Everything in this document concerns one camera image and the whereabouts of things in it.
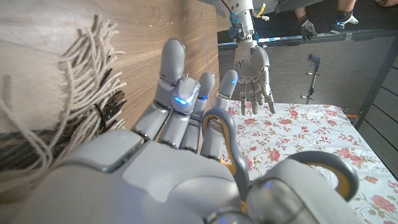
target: robot finger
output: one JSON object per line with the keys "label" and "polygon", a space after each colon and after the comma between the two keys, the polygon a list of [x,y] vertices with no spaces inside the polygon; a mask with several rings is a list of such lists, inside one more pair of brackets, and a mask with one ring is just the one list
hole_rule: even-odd
{"label": "robot finger", "polygon": [[[228,111],[229,99],[231,98],[235,85],[238,82],[238,74],[234,70],[225,73],[220,83],[220,90],[215,101],[214,108],[221,108]],[[203,130],[203,144],[200,154],[207,158],[220,161],[221,147],[224,144],[223,128],[217,119],[209,122],[206,130]]]}
{"label": "robot finger", "polygon": [[168,40],[162,51],[160,78],[155,98],[132,128],[132,131],[144,137],[145,140],[155,139],[169,117],[172,109],[171,96],[182,76],[184,61],[185,47],[181,41]]}
{"label": "robot finger", "polygon": [[201,120],[205,112],[208,96],[211,93],[215,82],[216,81],[212,73],[206,72],[200,77],[199,94],[196,99],[195,106],[193,107],[193,111],[188,122],[187,130],[185,131],[184,137],[182,139],[180,149],[198,153]]}
{"label": "robot finger", "polygon": [[256,98],[256,92],[254,91],[253,82],[247,84],[246,88],[248,90],[248,97],[251,101],[251,108],[253,110],[253,114],[257,114],[257,98]]}
{"label": "robot finger", "polygon": [[173,111],[164,126],[159,142],[178,149],[187,129],[190,115],[198,97],[200,84],[189,77],[183,77],[172,95]]}
{"label": "robot finger", "polygon": [[222,108],[228,111],[229,100],[232,97],[237,82],[238,73],[234,70],[228,70],[220,83],[220,89],[218,90],[217,98],[215,100],[215,108]]}
{"label": "robot finger", "polygon": [[241,97],[241,110],[242,115],[246,115],[246,83],[243,77],[239,77],[239,90]]}
{"label": "robot finger", "polygon": [[254,85],[254,91],[256,92],[256,100],[259,106],[262,106],[264,104],[264,97],[261,92],[261,86],[259,83],[258,77],[254,77],[252,79],[253,85]]}
{"label": "robot finger", "polygon": [[239,82],[239,96],[241,98],[242,114],[246,115],[246,82],[244,81],[241,62],[235,62],[234,69],[236,71],[239,71],[239,74],[241,74],[239,76],[239,80],[238,80],[238,82]]}
{"label": "robot finger", "polygon": [[274,97],[272,96],[272,93],[269,96],[266,96],[266,100],[268,102],[269,110],[271,111],[272,114],[275,114],[276,109],[275,109]]}

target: wooden wall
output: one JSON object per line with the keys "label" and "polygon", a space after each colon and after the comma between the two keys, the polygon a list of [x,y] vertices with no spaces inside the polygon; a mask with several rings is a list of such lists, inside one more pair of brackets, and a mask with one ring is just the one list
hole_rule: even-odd
{"label": "wooden wall", "polygon": [[219,84],[216,13],[214,6],[200,1],[0,1],[0,40],[61,55],[76,40],[78,30],[91,26],[98,14],[118,23],[119,34],[111,44],[126,52],[111,65],[123,72],[121,80],[127,82],[121,115],[126,128],[154,97],[162,47],[171,37],[185,44],[185,74],[195,79],[206,71],[216,75],[213,101]]}

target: wall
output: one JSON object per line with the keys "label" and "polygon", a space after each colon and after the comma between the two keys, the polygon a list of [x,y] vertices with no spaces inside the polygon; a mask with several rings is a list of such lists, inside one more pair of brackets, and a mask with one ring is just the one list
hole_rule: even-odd
{"label": "wall", "polygon": [[398,57],[370,104],[359,133],[389,170],[398,176]]}

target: white robotic hand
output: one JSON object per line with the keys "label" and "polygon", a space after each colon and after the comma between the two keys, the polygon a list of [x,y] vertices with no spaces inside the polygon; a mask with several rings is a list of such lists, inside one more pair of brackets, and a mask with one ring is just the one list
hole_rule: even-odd
{"label": "white robotic hand", "polygon": [[269,86],[269,59],[267,52],[256,41],[238,44],[234,69],[239,73],[239,91],[242,114],[246,114],[246,100],[251,101],[252,110],[268,103],[271,113],[276,113],[274,98]]}
{"label": "white robotic hand", "polygon": [[246,100],[251,101],[252,110],[257,114],[257,106],[268,103],[271,113],[275,113],[274,98],[269,86],[269,59],[267,52],[257,45],[258,34],[254,30],[251,0],[230,0],[225,4],[230,13],[229,36],[238,45],[235,51],[234,70],[239,74],[239,91],[242,114],[246,114]]}

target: pink rose pattern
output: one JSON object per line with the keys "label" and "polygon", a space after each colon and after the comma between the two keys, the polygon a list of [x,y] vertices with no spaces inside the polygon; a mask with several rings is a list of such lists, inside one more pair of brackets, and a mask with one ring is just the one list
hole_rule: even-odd
{"label": "pink rose pattern", "polygon": [[380,195],[373,195],[373,197],[371,197],[371,200],[374,202],[375,205],[381,207],[387,212],[394,212],[396,210],[396,206],[394,204],[391,204],[390,201]]}
{"label": "pink rose pattern", "polygon": [[[359,191],[350,205],[362,223],[398,223],[398,183],[377,155],[346,119],[341,108],[330,105],[276,104],[277,113],[259,106],[253,115],[246,104],[232,101],[239,149],[254,180],[275,164],[300,151],[326,151],[351,164],[359,176]],[[222,157],[229,161],[228,153]]]}

